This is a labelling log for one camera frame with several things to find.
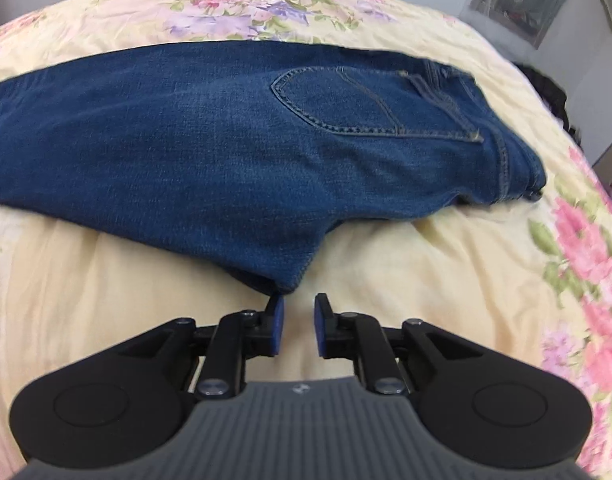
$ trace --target metal bolt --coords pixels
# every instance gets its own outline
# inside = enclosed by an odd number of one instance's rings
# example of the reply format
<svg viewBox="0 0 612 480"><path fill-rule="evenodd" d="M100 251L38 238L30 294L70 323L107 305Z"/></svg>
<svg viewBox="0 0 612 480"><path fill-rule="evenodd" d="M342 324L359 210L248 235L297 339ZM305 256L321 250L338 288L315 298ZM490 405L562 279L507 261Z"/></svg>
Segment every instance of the metal bolt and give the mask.
<svg viewBox="0 0 612 480"><path fill-rule="evenodd" d="M228 383L221 379L206 379L197 384L195 390L206 397L219 397L228 393Z"/></svg>
<svg viewBox="0 0 612 480"><path fill-rule="evenodd" d="M375 382L375 391L378 394L399 395L406 390L406 383L396 377L383 377Z"/></svg>

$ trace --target bedsheet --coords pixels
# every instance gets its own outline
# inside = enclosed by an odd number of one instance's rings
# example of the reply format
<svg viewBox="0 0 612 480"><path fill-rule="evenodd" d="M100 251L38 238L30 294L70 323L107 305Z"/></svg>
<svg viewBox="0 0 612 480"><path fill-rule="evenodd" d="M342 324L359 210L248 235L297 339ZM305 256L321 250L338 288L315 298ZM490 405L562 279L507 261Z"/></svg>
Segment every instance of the bedsheet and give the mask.
<svg viewBox="0 0 612 480"><path fill-rule="evenodd" d="M287 297L280 357L253 360L249 378L351 373L317 357L317 292L385 326L421 317L580 387L594 422L579 464L612 479L612 203L526 79L468 25L399 0L67 0L0 27L0 81L111 50L214 40L328 43L453 64L548 173L537 203L332 231ZM7 412L26 383L177 316L212 324L264 304L207 262L0 206L0 480L24 464Z"/></svg>

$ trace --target mattress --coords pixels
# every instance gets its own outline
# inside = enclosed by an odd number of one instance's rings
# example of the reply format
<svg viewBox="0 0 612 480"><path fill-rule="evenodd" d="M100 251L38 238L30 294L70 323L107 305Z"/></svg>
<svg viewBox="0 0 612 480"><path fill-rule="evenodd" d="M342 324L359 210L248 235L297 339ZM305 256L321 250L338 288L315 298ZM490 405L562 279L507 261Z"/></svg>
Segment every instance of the mattress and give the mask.
<svg viewBox="0 0 612 480"><path fill-rule="evenodd" d="M318 292L384 326L420 317L579 387L594 414L579 464L612 479L612 203L528 81L468 25L399 0L67 0L0 27L0 81L113 50L224 40L393 50L457 66L548 173L539 202L330 232L286 297L280 356L250 362L248 378L352 373L317 357ZM0 206L0 480L24 465L7 414L25 384L174 317L214 324L265 301L208 262Z"/></svg>

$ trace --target white logo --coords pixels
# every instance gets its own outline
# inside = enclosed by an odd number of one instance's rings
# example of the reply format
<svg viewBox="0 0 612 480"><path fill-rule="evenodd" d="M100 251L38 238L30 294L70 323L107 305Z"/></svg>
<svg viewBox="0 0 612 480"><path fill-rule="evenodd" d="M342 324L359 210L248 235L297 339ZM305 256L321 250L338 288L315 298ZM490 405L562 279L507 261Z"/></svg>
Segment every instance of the white logo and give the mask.
<svg viewBox="0 0 612 480"><path fill-rule="evenodd" d="M292 387L292 391L298 395L304 395L310 391L310 386L304 383L297 384L296 386Z"/></svg>

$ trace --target blue denim jeans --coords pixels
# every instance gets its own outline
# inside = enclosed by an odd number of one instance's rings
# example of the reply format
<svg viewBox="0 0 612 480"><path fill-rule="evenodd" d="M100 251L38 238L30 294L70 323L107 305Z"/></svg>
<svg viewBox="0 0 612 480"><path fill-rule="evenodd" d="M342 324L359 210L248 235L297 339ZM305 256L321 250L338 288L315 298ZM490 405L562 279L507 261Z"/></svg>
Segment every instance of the blue denim jeans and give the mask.
<svg viewBox="0 0 612 480"><path fill-rule="evenodd" d="M470 75L394 52L163 44L0 83L0 203L266 292L294 290L346 220L535 200L545 181Z"/></svg>

